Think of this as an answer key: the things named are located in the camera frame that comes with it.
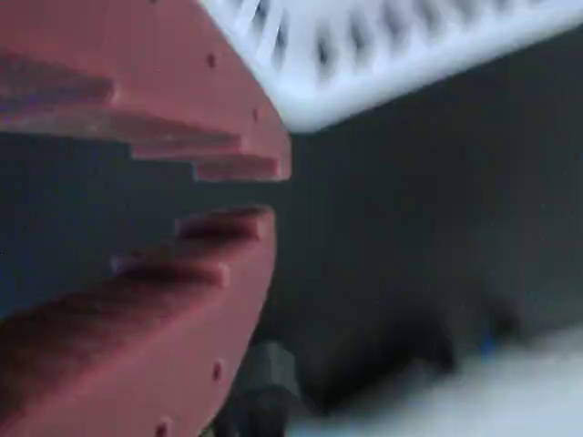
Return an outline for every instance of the gray surface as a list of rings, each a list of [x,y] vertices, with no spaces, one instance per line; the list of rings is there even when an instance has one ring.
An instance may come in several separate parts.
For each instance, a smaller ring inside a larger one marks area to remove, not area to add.
[[[312,387],[403,318],[496,295],[528,329],[583,319],[583,32],[294,139],[283,184],[193,184],[122,145],[1,136],[0,308],[107,275],[175,217],[272,204],[280,250],[259,337]]]
[[[230,395],[242,396],[268,389],[286,390],[290,395],[301,397],[295,358],[274,341],[249,348],[237,371]]]

